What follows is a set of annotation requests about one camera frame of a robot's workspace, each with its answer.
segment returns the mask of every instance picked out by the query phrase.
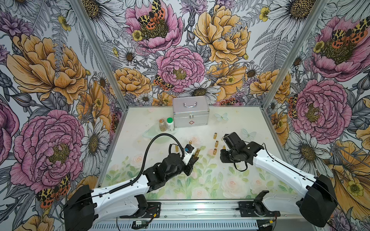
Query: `glass jar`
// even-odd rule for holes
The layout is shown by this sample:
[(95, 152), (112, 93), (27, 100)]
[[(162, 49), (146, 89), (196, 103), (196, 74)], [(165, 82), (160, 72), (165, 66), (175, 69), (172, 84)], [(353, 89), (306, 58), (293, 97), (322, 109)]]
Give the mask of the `glass jar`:
[(167, 125), (164, 119), (159, 120), (159, 129), (161, 130), (161, 132), (164, 132), (167, 130)]

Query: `white butterfly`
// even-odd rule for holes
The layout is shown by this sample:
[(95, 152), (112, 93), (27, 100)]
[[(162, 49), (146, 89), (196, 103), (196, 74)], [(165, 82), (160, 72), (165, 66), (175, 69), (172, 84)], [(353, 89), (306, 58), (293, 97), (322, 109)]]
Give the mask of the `white butterfly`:
[(254, 141), (254, 138), (256, 137), (256, 134), (257, 134), (257, 132), (248, 133), (247, 130), (245, 130), (244, 128), (242, 128), (242, 133), (243, 133), (243, 139), (245, 139), (245, 141), (248, 141), (248, 142)]
[(228, 120), (229, 120), (229, 118), (228, 118), (228, 114), (227, 114), (227, 113), (224, 113), (222, 116), (221, 116), (221, 115), (219, 115), (219, 114), (217, 114), (217, 113), (215, 113), (215, 116), (217, 117), (217, 120), (218, 120), (218, 121), (222, 121), (223, 119), (224, 119), (224, 120), (226, 120), (226, 121), (228, 121)]

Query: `table surface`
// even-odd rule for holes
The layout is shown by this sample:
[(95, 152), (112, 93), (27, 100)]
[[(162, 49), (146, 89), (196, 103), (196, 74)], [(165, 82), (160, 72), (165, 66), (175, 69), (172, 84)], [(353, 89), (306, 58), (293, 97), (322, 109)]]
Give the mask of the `table surface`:
[[(215, 113), (221, 116), (227, 113), (228, 120), (218, 121)], [(143, 134), (152, 126), (158, 127), (160, 118), (172, 115), (172, 107), (129, 108), (102, 187), (129, 180), (139, 173), (142, 158), (150, 142)], [(213, 155), (215, 132), (218, 134), (216, 140), (219, 145), (216, 155)], [(258, 107), (210, 107), (208, 125), (177, 128), (173, 134), (183, 147), (192, 140), (194, 147), (201, 148), (199, 160), (191, 175), (187, 177), (182, 173), (159, 190), (147, 193), (145, 197), (148, 200), (250, 199), (255, 198), (262, 190), (295, 193), (292, 188), (262, 169), (249, 165), (248, 170), (240, 172), (233, 164), (222, 163), (222, 137), (231, 132), (236, 132), (244, 141), (265, 143), (270, 153), (281, 158)], [(168, 155), (171, 143), (175, 141), (170, 137), (156, 139), (149, 149), (145, 169), (162, 162)], [(240, 170), (245, 169), (244, 163), (237, 164), (237, 167)]]

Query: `case handle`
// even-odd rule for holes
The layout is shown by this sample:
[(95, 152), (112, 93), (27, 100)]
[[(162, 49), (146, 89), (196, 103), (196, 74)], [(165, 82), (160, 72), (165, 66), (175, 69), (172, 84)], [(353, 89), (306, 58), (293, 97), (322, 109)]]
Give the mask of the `case handle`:
[(196, 102), (194, 102), (194, 105), (193, 106), (187, 106), (186, 103), (184, 103), (184, 107), (186, 107), (186, 108), (194, 108), (194, 107), (196, 107)]

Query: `aluminum case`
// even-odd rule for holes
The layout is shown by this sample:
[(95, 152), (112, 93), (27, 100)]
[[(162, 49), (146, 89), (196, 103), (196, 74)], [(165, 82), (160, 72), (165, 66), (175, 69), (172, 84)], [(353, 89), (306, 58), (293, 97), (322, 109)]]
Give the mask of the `aluminum case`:
[(207, 125), (209, 105), (205, 96), (173, 99), (175, 128)]

